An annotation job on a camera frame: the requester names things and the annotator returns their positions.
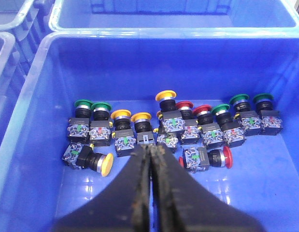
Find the bin floor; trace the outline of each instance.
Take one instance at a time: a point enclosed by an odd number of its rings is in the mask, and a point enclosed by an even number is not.
[[[221,103],[191,101],[195,106]],[[159,108],[155,101],[110,101],[110,104],[114,110],[127,108],[132,113],[150,112],[153,127],[157,127],[155,115]],[[115,154],[114,143],[95,149]],[[283,132],[277,136],[247,137],[242,146],[231,150],[232,169],[211,167],[191,176],[220,200],[260,220],[269,232],[299,231],[299,176],[285,146]],[[174,156],[178,158],[181,154],[178,145]],[[104,178],[92,170],[64,167],[56,217],[72,212],[98,195],[127,160],[128,157],[115,158],[110,175]]]

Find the yellow mushroom button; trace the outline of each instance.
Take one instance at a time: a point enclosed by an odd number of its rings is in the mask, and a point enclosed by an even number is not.
[[[147,113],[147,112],[140,112],[140,113],[134,114],[131,117],[132,122],[136,122],[137,120],[140,120],[140,119],[150,120],[151,119],[151,114]]]
[[[110,173],[113,166],[113,161],[114,156],[112,153],[107,154],[104,158],[103,163],[101,165],[101,175],[103,177],[106,177]]]
[[[120,116],[131,117],[131,112],[129,110],[116,110],[116,111],[112,112],[111,119],[115,119]]]
[[[156,95],[156,101],[160,101],[164,98],[175,98],[177,96],[176,92],[173,90],[164,90]]]

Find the bin rim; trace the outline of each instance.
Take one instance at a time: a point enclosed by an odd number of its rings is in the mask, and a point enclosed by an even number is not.
[[[35,0],[25,0],[23,5],[20,7],[15,18],[6,24],[0,24],[0,31],[6,31],[18,27],[24,22],[30,8],[33,6]]]
[[[2,75],[2,72],[5,68],[6,63],[8,62],[8,59],[10,57],[10,54],[13,52],[13,48],[15,45],[15,37],[8,33],[8,32],[0,32],[0,39],[3,40],[2,48],[0,49],[0,77]],[[19,59],[19,53],[15,51],[15,58],[18,55]]]
[[[195,38],[200,33],[240,33],[240,32],[299,32],[299,14],[288,0],[280,0],[295,26],[293,27],[237,27],[237,28],[65,28],[59,25],[64,0],[56,0],[49,20],[52,31],[69,31],[74,33],[94,33],[113,38],[170,38],[177,35],[183,38]]]

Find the plastic storage bin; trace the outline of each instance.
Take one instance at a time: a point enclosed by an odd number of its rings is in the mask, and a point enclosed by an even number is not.
[[[15,37],[0,32],[0,144],[24,81]]]
[[[101,37],[196,37],[299,32],[299,15],[287,0],[57,0],[49,26]]]
[[[0,31],[15,36],[25,72],[28,72],[42,38],[49,33],[45,17],[54,1],[0,0]]]
[[[134,40],[66,32],[42,41],[0,147],[0,232],[48,231],[99,194],[127,162],[115,158],[104,178],[63,164],[75,100],[150,112],[157,126],[155,95],[165,89],[196,106],[239,93],[274,95],[285,127],[280,135],[249,137],[232,149],[232,169],[192,176],[268,231],[298,232],[299,33]],[[114,142],[97,151],[115,154]]]

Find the blue plastic bin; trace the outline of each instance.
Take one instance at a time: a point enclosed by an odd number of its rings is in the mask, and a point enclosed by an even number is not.
[[[0,0],[0,31],[16,38],[20,62],[28,73],[42,38],[50,32],[46,16],[55,0]]]
[[[157,127],[155,95],[166,89],[196,106],[215,106],[239,93],[274,95],[281,134],[249,137],[232,149],[232,169],[192,176],[269,232],[299,232],[299,33],[135,40],[67,32],[42,41],[2,141],[0,232],[48,231],[98,195],[127,162],[115,158],[104,178],[63,164],[75,100],[150,112]],[[115,154],[114,142],[97,151]]]
[[[101,37],[190,38],[299,32],[299,15],[288,0],[57,0],[49,26]]]
[[[15,37],[0,32],[0,144],[24,81]]]

